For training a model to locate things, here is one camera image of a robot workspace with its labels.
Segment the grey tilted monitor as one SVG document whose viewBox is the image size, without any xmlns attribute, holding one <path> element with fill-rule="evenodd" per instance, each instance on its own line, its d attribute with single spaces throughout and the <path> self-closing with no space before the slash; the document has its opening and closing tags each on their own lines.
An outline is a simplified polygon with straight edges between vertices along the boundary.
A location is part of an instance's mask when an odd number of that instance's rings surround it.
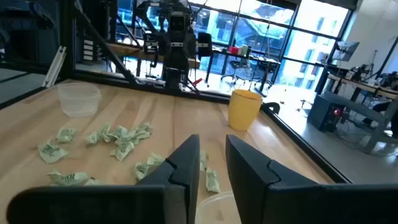
<svg viewBox="0 0 398 224">
<path fill-rule="evenodd" d="M 348 62 L 357 49 L 359 42 L 338 42 L 336 44 L 333 60 Z"/>
</svg>

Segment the white aluminium profile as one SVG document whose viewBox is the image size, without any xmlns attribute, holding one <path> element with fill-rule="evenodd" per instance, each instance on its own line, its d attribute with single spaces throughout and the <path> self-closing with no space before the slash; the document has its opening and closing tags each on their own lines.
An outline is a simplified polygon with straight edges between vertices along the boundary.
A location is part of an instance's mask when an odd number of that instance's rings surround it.
<svg viewBox="0 0 398 224">
<path fill-rule="evenodd" d="M 60 73 L 62 65 L 65 61 L 66 50 L 67 48 L 63 46 L 58 48 L 57 53 L 54 56 L 50 68 L 46 74 L 45 80 L 42 83 L 42 87 L 50 88 L 55 84 L 58 74 Z"/>
</svg>

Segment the wooden desk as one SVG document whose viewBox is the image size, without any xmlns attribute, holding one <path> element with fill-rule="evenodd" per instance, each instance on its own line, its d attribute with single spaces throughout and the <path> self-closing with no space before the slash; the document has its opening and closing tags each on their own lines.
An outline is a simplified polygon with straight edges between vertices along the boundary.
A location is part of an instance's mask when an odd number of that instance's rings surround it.
<svg viewBox="0 0 398 224">
<path fill-rule="evenodd" d="M 139 60 L 150 60 L 154 61 L 155 56 L 154 54 L 145 54 L 144 50 L 141 50 L 140 48 L 137 48 L 132 45 L 126 45 L 126 44 L 111 44 L 107 43 L 108 47 L 111 49 L 112 52 L 114 52 L 118 57 L 134 57 Z M 159 56 L 158 57 L 158 62 L 163 63 L 164 62 L 164 57 Z M 198 68 L 200 66 L 200 60 L 194 58 L 188 59 L 189 62 L 189 67 L 190 68 Z"/>
</svg>

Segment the black desk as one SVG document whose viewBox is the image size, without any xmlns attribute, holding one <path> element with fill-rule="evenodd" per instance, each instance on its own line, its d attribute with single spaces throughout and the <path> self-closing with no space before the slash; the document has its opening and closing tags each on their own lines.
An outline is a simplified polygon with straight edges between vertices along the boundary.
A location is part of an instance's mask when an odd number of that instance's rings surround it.
<svg viewBox="0 0 398 224">
<path fill-rule="evenodd" d="M 264 89 L 264 85 L 266 83 L 269 85 L 267 87 L 267 89 L 270 89 L 274 85 L 274 82 L 268 80 L 267 77 L 268 77 L 269 72 L 274 73 L 276 71 L 276 69 L 280 65 L 280 62 L 277 62 L 276 60 L 271 59 L 271 58 L 255 57 L 255 56 L 250 55 L 250 54 L 247 55 L 247 56 L 232 55 L 232 54 L 227 53 L 226 49 L 220 49 L 220 48 L 217 48 L 217 47 L 213 47 L 212 50 L 213 50 L 213 53 L 210 56 L 209 63 L 208 63 L 208 69 L 206 71 L 206 78 L 205 78 L 205 82 L 206 83 L 208 83 L 208 79 L 210 77 L 211 64 L 213 63 L 214 54 L 221 54 L 221 55 L 225 56 L 225 62 L 227 62 L 227 59 L 228 59 L 229 56 L 235 57 L 235 58 L 245 58 L 245 59 L 248 59 L 249 62 L 250 61 L 257 62 L 257 66 L 258 67 L 262 67 L 264 69 L 264 74 L 263 74 L 263 76 L 260 79 L 255 80 L 254 79 L 255 72 L 253 72 L 252 75 L 247 80 L 247 81 L 250 81 L 250 82 L 256 82 L 256 83 L 260 82 L 261 83 L 260 87 L 256 88 L 257 92 L 262 93 L 262 91 Z"/>
</svg>

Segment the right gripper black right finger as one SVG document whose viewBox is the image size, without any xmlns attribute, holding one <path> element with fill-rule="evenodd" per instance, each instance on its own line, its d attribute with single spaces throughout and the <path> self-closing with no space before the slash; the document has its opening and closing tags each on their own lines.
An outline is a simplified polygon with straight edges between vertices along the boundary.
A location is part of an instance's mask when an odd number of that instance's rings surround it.
<svg viewBox="0 0 398 224">
<path fill-rule="evenodd" d="M 226 136 L 242 224 L 398 224 L 398 184 L 318 184 Z"/>
</svg>

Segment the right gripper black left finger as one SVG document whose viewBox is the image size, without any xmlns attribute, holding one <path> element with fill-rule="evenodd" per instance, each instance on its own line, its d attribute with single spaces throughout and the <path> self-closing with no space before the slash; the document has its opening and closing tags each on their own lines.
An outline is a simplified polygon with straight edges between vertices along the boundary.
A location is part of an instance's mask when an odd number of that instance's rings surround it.
<svg viewBox="0 0 398 224">
<path fill-rule="evenodd" d="M 192 134 L 136 185 L 37 187 L 9 203 L 9 224 L 192 224 L 200 138 Z"/>
</svg>

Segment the grey metal workbench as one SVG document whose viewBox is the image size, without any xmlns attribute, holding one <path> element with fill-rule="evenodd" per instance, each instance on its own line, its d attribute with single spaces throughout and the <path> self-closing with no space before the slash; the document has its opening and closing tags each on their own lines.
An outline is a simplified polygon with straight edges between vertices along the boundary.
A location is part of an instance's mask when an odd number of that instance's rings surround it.
<svg viewBox="0 0 398 224">
<path fill-rule="evenodd" d="M 323 94 L 323 96 L 326 99 L 330 100 L 332 103 L 345 106 L 348 109 L 353 110 L 363 116 L 366 116 L 377 123 L 377 126 L 372 129 L 367 128 L 363 125 L 361 126 L 361 128 L 363 128 L 365 131 L 371 134 L 368 143 L 362 148 L 363 152 L 367 154 L 375 154 L 376 153 L 375 147 L 379 142 L 398 144 L 398 139 L 392 136 L 387 136 L 384 132 L 386 130 L 387 125 L 390 123 L 390 120 L 392 119 L 393 115 L 398 110 L 398 91 L 379 86 L 368 85 L 367 83 L 352 81 L 347 78 L 337 77 L 332 74 L 328 75 L 328 79 L 330 79 L 330 81 L 328 81 L 327 85 L 325 86 L 326 90 Z M 384 96 L 392 101 L 390 105 L 387 107 L 387 110 L 384 112 L 384 114 L 382 114 L 360 103 L 355 102 L 355 100 L 349 100 L 347 98 L 338 95 L 337 93 L 333 93 L 331 89 L 333 88 L 334 82 L 351 85 L 355 88 L 359 88 L 360 90 L 366 90 L 373 95 Z"/>
</svg>

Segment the black office chair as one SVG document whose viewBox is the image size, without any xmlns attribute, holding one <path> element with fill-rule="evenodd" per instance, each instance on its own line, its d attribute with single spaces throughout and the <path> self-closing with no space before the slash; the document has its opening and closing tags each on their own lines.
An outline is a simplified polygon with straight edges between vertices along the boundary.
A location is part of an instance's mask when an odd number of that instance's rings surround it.
<svg viewBox="0 0 398 224">
<path fill-rule="evenodd" d="M 245 58 L 240 58 L 239 60 L 230 60 L 228 65 L 231 67 L 232 72 L 222 75 L 220 80 L 223 81 L 225 78 L 231 77 L 233 81 L 232 84 L 235 85 L 238 80 L 242 80 L 245 84 L 248 80 L 246 78 L 246 72 L 251 72 L 249 60 Z"/>
</svg>

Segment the yellow plastic cup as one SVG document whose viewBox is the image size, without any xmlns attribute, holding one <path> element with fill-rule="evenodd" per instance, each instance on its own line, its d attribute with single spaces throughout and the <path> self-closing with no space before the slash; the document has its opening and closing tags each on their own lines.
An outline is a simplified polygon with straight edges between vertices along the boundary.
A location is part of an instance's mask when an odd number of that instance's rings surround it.
<svg viewBox="0 0 398 224">
<path fill-rule="evenodd" d="M 261 95 L 248 90 L 234 90 L 229 101 L 228 125 L 237 131 L 247 131 L 261 105 Z"/>
</svg>

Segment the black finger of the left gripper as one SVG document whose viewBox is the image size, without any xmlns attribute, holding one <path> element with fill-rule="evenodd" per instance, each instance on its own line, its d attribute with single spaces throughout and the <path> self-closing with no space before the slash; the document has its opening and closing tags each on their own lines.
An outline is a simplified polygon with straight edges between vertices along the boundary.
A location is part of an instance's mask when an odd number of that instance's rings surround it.
<svg viewBox="0 0 398 224">
<path fill-rule="evenodd" d="M 157 54 L 159 50 L 158 36 L 154 33 L 145 33 L 144 36 L 144 53 L 145 54 Z"/>
<path fill-rule="evenodd" d="M 206 32 L 199 32 L 197 37 L 197 49 L 199 57 L 209 57 L 212 55 L 212 37 Z"/>
</svg>

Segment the black computer tower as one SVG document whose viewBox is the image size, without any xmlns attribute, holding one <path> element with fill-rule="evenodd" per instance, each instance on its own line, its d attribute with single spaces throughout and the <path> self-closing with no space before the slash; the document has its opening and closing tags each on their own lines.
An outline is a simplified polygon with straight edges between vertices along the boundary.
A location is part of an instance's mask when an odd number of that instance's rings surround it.
<svg viewBox="0 0 398 224">
<path fill-rule="evenodd" d="M 344 106 L 317 95 L 307 116 L 307 121 L 319 131 L 333 133 L 343 114 Z"/>
</svg>

